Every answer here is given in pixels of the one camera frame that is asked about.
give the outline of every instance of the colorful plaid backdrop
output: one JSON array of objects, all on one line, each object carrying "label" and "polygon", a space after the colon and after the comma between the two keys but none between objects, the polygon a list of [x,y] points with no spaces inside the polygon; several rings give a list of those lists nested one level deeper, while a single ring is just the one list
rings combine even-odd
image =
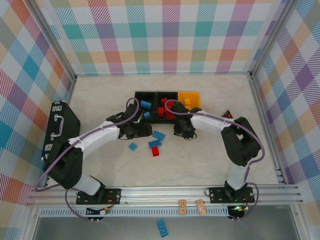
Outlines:
[{"label": "colorful plaid backdrop", "polygon": [[71,80],[22,0],[0,0],[0,240],[15,240],[40,160],[51,103]]},{"label": "colorful plaid backdrop", "polygon": [[251,62],[250,67],[249,67],[249,72],[251,72],[253,70],[257,60],[259,59],[260,53],[261,53],[262,49],[265,47],[265,45],[269,39],[269,35],[270,35],[271,31],[273,30],[273,28],[276,26],[276,22],[278,21],[287,2],[288,2],[288,0],[281,0],[281,3],[279,5],[278,9],[276,10],[276,13],[274,14],[272,21],[271,21],[267,31],[265,32],[262,41],[259,44],[259,48],[254,55],[253,61]]},{"label": "colorful plaid backdrop", "polygon": [[272,6],[280,4],[280,0],[37,2],[75,71],[87,75],[247,72],[276,12]]},{"label": "colorful plaid backdrop", "polygon": [[320,0],[300,0],[257,76],[286,175],[319,237]]}]

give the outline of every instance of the white floor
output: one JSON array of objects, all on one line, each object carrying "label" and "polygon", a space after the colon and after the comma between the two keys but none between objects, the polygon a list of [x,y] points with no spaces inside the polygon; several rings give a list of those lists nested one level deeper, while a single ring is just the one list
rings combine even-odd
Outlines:
[{"label": "white floor", "polygon": [[[263,161],[252,166],[248,181],[277,184],[274,167],[254,100],[245,75],[135,75],[80,77],[75,85],[71,109],[81,121],[83,134],[107,117],[125,110],[135,91],[200,92],[206,112],[220,116],[229,109],[234,118],[249,120],[266,148]],[[119,140],[102,146],[83,162],[83,172],[106,186],[223,185],[229,174],[229,160],[222,138],[197,130],[197,139],[186,141],[173,135],[173,125],[153,124],[152,129],[166,134],[153,157],[148,142],[152,136]],[[132,152],[128,145],[136,143]]]}]

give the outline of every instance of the red building block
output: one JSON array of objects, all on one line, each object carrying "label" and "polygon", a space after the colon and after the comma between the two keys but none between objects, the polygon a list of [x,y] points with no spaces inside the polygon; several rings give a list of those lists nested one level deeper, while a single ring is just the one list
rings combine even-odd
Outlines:
[{"label": "red building block", "polygon": [[167,112],[165,116],[166,116],[166,119],[176,119],[176,116],[171,112]]},{"label": "red building block", "polygon": [[151,150],[154,157],[159,156],[159,149],[157,146],[152,147]]},{"label": "red building block", "polygon": [[158,116],[159,117],[165,116],[165,108],[164,107],[158,107]]},{"label": "red building block", "polygon": [[176,104],[175,101],[170,101],[170,102],[168,102],[168,104],[167,104],[166,106],[168,107],[168,109],[171,110],[171,108],[172,108],[175,104]]},{"label": "red building block", "polygon": [[168,101],[167,98],[162,98],[162,99],[161,99],[162,107],[165,106],[166,101]]}]

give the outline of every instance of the blue building block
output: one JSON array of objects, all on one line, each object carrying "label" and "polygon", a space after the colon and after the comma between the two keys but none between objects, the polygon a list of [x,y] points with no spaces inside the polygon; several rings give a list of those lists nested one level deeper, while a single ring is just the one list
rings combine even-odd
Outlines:
[{"label": "blue building block", "polygon": [[130,148],[131,151],[133,152],[134,150],[136,150],[136,149],[138,148],[138,146],[137,146],[137,144],[135,144],[135,143],[131,143],[131,144],[129,145],[129,148]]},{"label": "blue building block", "polygon": [[161,147],[162,143],[160,140],[155,140],[155,141],[150,141],[148,142],[149,148],[151,149],[152,147]]},{"label": "blue building block", "polygon": [[150,102],[147,102],[147,101],[143,101],[143,100],[142,100],[142,101],[140,102],[140,105],[141,105],[142,108],[151,109],[151,105],[152,105],[152,104],[151,104]]},{"label": "blue building block", "polygon": [[159,221],[156,222],[156,224],[158,226],[158,229],[159,229],[159,232],[160,232],[162,238],[167,236],[167,235],[169,235],[164,220],[159,220]]},{"label": "blue building block", "polygon": [[150,118],[150,112],[145,112],[144,114],[143,114],[143,116],[146,118],[146,119],[149,119]]},{"label": "blue building block", "polygon": [[163,140],[165,140],[166,135],[161,133],[161,132],[154,131],[153,134],[152,134],[152,137],[163,141]]}]

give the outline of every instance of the triangular warning sign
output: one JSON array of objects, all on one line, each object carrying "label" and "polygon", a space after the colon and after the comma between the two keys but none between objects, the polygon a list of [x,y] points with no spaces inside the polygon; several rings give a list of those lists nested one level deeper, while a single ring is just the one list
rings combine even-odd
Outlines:
[{"label": "triangular warning sign", "polygon": [[224,114],[221,115],[221,117],[226,119],[233,119],[234,117],[231,115],[230,111],[227,110]]}]

